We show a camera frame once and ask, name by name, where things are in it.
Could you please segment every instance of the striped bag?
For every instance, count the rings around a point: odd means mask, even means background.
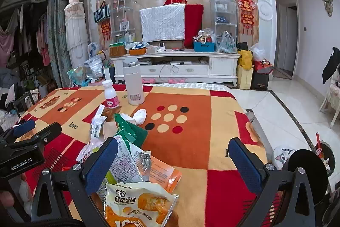
[[[93,15],[95,17],[95,23],[100,23],[105,20],[110,19],[110,8],[109,5],[105,5],[105,1],[102,2],[100,8],[93,12]]]

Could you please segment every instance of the white thermos bottle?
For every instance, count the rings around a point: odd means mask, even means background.
[[[127,99],[131,105],[139,105],[144,102],[142,76],[137,58],[123,60],[123,73],[127,90]]]

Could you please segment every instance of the green curtain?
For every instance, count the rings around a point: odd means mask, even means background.
[[[66,0],[48,0],[47,4],[47,45],[53,75],[59,88],[68,87],[67,72],[72,69],[66,46],[64,9]]]

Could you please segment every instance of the orange checkered blanket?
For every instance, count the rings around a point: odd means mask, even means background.
[[[145,102],[128,104],[124,85],[114,85],[121,112],[146,109],[142,128],[148,136],[142,146],[157,159],[182,172],[174,193],[179,226],[230,226],[242,218],[244,204],[254,199],[227,155],[229,140],[239,137],[266,162],[263,146],[249,130],[249,120],[234,96],[225,91],[144,86]],[[62,88],[48,94],[23,116],[34,119],[34,133],[53,122],[62,134],[45,147],[45,164],[27,172],[33,191],[41,170],[72,166],[89,141],[90,122],[100,104],[106,105],[102,86]],[[70,195],[70,210],[78,218]]]

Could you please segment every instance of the doorway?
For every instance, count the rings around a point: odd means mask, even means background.
[[[274,77],[292,79],[298,48],[298,7],[278,4],[278,46]]]

